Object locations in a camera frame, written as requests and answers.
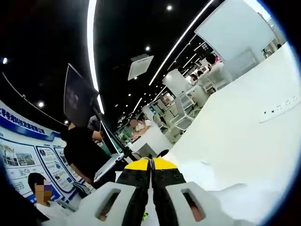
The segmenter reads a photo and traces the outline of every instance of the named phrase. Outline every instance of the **gray plastic part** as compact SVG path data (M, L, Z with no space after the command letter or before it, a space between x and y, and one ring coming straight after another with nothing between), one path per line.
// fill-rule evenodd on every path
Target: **gray plastic part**
M67 218L68 226L121 226L135 186L108 182L80 203L79 210ZM114 193L119 193L105 221L98 219L101 210Z
M226 215L218 200L194 182L166 186L177 215L179 226L254 226L244 220L234 220ZM203 211L203 220L195 221L192 211L183 195L188 193L197 208Z

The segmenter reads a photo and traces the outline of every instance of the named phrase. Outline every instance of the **poster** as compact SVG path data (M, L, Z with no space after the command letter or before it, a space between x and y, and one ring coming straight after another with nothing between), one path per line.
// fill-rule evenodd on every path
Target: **poster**
M64 164L66 169L71 173L73 179L77 182L81 181L82 178L69 166L65 155L64 155L64 148L63 147L55 147L54 150L56 151L58 157L60 158L61 162Z
M41 165L34 146L0 138L0 154L12 185L21 195L33 203L36 202L35 195L28 185L28 175L30 173L40 173L52 185L51 200L62 198L63 195L59 194L53 186Z
M73 191L73 180L62 166L54 150L50 147L36 146L42 164L52 177L53 182L65 193Z

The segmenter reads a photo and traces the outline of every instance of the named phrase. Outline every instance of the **white table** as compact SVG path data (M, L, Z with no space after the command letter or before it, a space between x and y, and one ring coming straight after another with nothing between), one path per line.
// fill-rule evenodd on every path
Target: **white table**
M160 154L165 149L170 150L173 146L158 126L150 127L138 140L129 145L132 151L138 152L145 144L156 153Z
M216 189L247 183L283 193L300 155L301 104L264 123L260 115L299 94L299 72L285 44L211 95L166 159L179 165L206 161L214 169Z

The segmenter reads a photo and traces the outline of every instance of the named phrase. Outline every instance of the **yellow panel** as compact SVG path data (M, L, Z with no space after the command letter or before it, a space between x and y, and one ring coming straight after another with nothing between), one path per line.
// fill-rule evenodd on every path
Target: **yellow panel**
M147 165L149 163L148 159L140 159L138 161L131 162L128 164L125 169L128 170L147 170Z
M176 169L177 166L170 161L162 158L154 159L156 170Z

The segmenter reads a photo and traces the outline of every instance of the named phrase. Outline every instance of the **black ceiling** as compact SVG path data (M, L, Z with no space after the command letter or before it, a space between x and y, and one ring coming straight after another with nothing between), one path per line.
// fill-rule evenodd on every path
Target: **black ceiling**
M187 33L151 86L153 75L188 25L207 3L206 0L99 0L94 24L94 51L99 90L105 118L116 128L118 118L131 113L138 100L149 102L161 91L163 75L194 36L196 27L220 4L216 0ZM173 10L167 11L167 5ZM87 56L88 0L14 0L1 3L0 64L12 85L36 104L45 102L44 112L63 122L63 87L67 64L71 63L90 80ZM193 39L169 70L185 68L187 57L202 40ZM154 55L148 71L137 80L127 81L131 58ZM58 130L59 123L47 119L9 87L3 76L0 98L30 120Z

